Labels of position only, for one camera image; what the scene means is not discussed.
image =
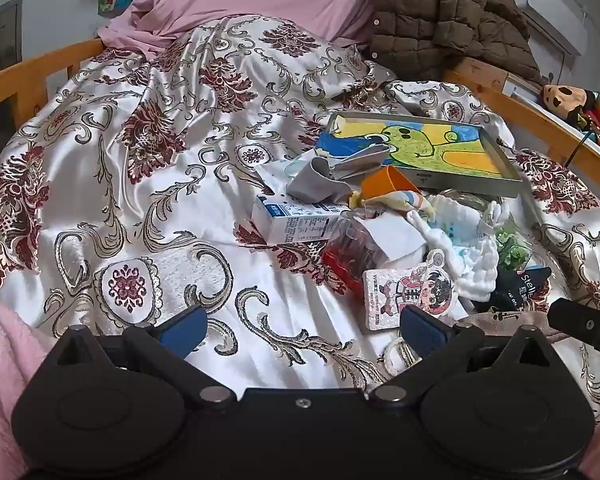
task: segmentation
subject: metal bolt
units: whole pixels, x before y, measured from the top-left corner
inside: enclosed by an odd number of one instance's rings
[[[298,408],[310,408],[311,401],[309,399],[296,399],[296,406]]]
[[[231,398],[231,390],[224,386],[207,386],[200,390],[200,397],[206,402],[225,402]]]
[[[403,400],[406,396],[407,392],[400,386],[386,384],[385,386],[376,388],[376,397],[378,397],[378,399],[386,400],[387,402],[397,402],[398,400]]]

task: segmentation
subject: crayon drawing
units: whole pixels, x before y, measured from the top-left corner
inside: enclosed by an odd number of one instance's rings
[[[333,156],[347,156],[380,142],[392,147],[386,164],[502,177],[491,157],[484,151],[478,128],[469,124],[356,121],[338,117],[333,131],[322,134],[316,147]]]

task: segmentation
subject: stuffed toy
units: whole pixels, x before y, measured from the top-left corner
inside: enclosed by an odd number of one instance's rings
[[[593,132],[600,146],[600,98],[596,92],[575,86],[545,85],[542,102],[547,110],[578,131]]]

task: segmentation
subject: satin bedsheet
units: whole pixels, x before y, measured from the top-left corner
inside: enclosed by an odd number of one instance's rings
[[[466,88],[396,81],[291,22],[216,20],[150,62],[109,49],[0,156],[0,299],[55,337],[74,323],[117,334],[202,304],[208,335],[187,359],[238,395],[381,383],[397,333],[361,330],[321,263],[324,242],[267,246],[249,220],[269,192],[254,168],[308,149],[342,109],[481,124],[514,143]],[[600,308],[600,205],[542,155],[509,153],[528,180],[512,209],[554,270],[535,308],[564,295]],[[600,419],[600,354],[555,347]],[[398,354],[416,359],[404,343]]]

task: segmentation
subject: white cloth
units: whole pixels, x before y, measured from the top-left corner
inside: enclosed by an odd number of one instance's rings
[[[461,298],[489,301],[498,277],[498,247],[494,236],[502,208],[492,202],[482,215],[441,195],[429,197],[435,221],[425,222],[417,211],[407,220],[425,237],[430,249],[442,249],[446,268]]]

